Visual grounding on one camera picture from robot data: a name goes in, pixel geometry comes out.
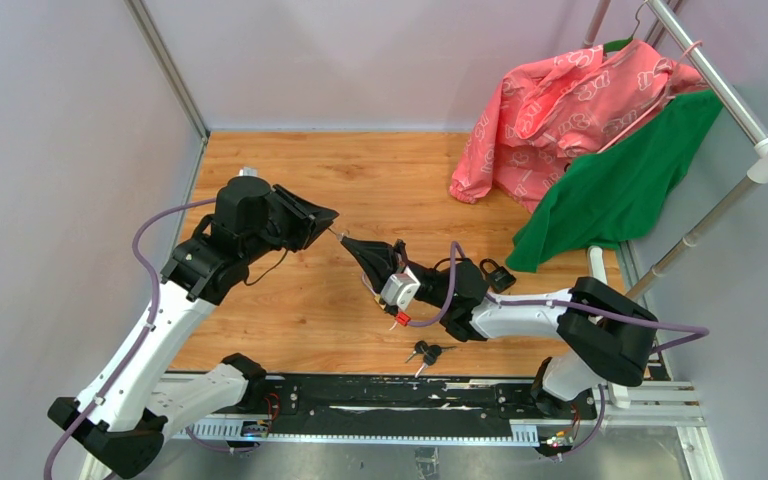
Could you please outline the small brass key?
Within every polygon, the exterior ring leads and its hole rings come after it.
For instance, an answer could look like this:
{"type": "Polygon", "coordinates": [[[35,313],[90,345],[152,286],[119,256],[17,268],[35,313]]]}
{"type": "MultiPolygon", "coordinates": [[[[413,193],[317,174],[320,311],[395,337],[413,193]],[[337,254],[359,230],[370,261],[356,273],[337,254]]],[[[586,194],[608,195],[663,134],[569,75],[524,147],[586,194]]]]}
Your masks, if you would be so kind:
{"type": "Polygon", "coordinates": [[[338,241],[342,241],[346,237],[345,232],[338,232],[334,229],[329,229],[329,231],[337,238],[338,241]]]}

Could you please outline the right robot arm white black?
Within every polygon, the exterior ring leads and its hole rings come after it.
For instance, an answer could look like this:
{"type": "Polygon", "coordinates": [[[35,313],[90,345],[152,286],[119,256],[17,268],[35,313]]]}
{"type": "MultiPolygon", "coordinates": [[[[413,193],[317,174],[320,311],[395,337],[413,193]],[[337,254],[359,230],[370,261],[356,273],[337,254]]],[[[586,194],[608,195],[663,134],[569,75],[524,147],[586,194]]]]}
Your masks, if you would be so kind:
{"type": "Polygon", "coordinates": [[[657,319],[604,282],[584,276],[566,289],[531,295],[494,291],[480,267],[452,242],[446,267],[412,261],[406,245],[340,236],[378,304],[398,325],[441,326],[459,342],[540,337],[567,353],[544,360],[531,403],[556,417],[599,384],[638,387],[654,346],[657,319]]]}

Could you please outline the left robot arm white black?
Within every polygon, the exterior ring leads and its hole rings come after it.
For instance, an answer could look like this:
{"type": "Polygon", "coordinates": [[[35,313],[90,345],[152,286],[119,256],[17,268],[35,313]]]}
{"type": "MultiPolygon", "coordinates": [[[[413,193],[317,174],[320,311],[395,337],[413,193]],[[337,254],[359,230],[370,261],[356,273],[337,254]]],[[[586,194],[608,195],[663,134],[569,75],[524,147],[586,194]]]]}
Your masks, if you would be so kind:
{"type": "Polygon", "coordinates": [[[161,269],[149,268],[151,297],[124,342],[77,396],[59,397],[49,418],[111,477],[144,472],[180,431],[224,408],[253,413],[267,405],[266,373],[242,354],[184,384],[160,381],[195,329],[264,255],[308,248],[337,219],[255,176],[237,176],[212,199],[192,235],[161,269]]]}

